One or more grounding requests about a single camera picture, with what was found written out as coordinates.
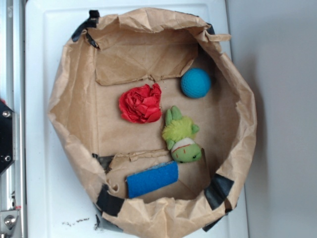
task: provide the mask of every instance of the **red flower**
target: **red flower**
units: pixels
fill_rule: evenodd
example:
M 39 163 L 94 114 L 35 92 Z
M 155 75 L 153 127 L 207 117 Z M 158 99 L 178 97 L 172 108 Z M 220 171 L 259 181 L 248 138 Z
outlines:
M 153 89 L 146 84 L 123 93 L 119 99 L 121 117 L 133 123 L 157 121 L 162 116 L 159 108 L 161 93 L 157 83 L 153 84 Z

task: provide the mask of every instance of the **black tape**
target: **black tape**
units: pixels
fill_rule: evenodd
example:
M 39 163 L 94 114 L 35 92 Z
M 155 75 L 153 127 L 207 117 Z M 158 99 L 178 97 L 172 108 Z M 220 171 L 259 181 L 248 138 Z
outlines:
M 203 230 L 204 230 L 205 232 L 209 231 L 209 230 L 210 230 L 211 228 L 213 228 L 221 219 L 222 219 L 222 217 L 219 218 L 218 220 L 216 220 L 215 222 L 206 225 L 205 227 L 203 227 Z
M 225 210 L 225 216 L 228 215 L 229 212 L 231 212 L 232 209 L 226 209 Z M 220 217 L 218 220 L 216 220 L 215 222 L 212 222 L 208 225 L 206 225 L 205 227 L 203 227 L 203 230 L 205 232 L 209 231 L 211 228 L 213 228 L 223 217 Z
M 234 181 L 224 176 L 214 175 L 210 185 L 205 189 L 205 196 L 211 209 L 216 209 L 225 201 L 233 184 Z
M 100 163 L 100 165 L 103 167 L 103 169 L 105 170 L 106 173 L 108 173 L 111 169 L 109 168 L 109 165 L 111 163 L 111 161 L 113 160 L 114 156 L 103 156 L 103 157 L 99 157 L 97 154 L 93 154 L 93 157 L 96 158 L 98 160 L 98 162 Z
M 96 41 L 88 34 L 88 32 L 86 33 L 86 38 L 87 38 L 89 44 L 91 44 L 93 47 L 99 49 L 98 44 L 97 44 Z
M 213 29 L 213 26 L 211 25 L 211 27 L 209 29 L 207 29 L 207 32 L 210 34 L 210 35 L 215 35 L 215 32 L 214 32 L 214 29 Z
M 124 199 L 110 195 L 108 190 L 108 186 L 104 184 L 96 204 L 102 211 L 111 216 L 117 217 L 124 203 Z
M 99 21 L 99 17 L 100 17 L 100 14 L 97 10 L 90 10 L 89 18 L 86 21 L 84 21 L 72 34 L 71 39 L 73 40 L 73 42 L 76 42 L 79 40 L 83 30 L 87 28 L 96 28 L 97 23 Z
M 111 223 L 110 221 L 103 218 L 103 213 L 95 206 L 96 210 L 96 224 L 95 224 L 95 230 L 98 228 L 107 229 L 114 232 L 123 232 L 123 229 L 116 226 L 115 224 Z

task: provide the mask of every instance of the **paper bag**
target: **paper bag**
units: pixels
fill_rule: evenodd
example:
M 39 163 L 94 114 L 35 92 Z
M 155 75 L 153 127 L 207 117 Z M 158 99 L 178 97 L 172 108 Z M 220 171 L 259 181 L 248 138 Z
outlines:
M 92 202 L 109 224 L 142 238 L 180 238 L 208 230 L 234 209 L 256 142 L 252 91 L 215 35 L 197 16 L 156 8 L 99 17 L 75 31 L 63 50 L 49 118 Z M 212 77 L 200 99 L 180 90 L 180 77 L 199 67 Z M 164 119 L 123 120 L 122 93 L 158 83 L 160 107 L 177 105 L 201 131 L 198 162 L 179 164 L 176 183 L 128 199 L 126 177 L 171 161 L 161 137 Z

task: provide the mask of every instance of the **blue sponge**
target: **blue sponge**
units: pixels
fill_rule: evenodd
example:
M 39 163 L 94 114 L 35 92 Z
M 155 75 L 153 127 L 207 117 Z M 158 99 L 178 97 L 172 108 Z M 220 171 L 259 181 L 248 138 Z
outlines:
M 167 186 L 178 180 L 175 161 L 153 166 L 127 177 L 129 198 L 134 198 Z

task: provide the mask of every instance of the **blue yarn ball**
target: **blue yarn ball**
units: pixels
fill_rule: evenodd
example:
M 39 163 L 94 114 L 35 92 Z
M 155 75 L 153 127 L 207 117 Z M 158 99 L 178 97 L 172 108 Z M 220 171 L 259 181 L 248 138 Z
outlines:
M 210 90 L 211 79 L 206 71 L 192 68 L 182 76 L 180 86 L 187 97 L 202 98 Z

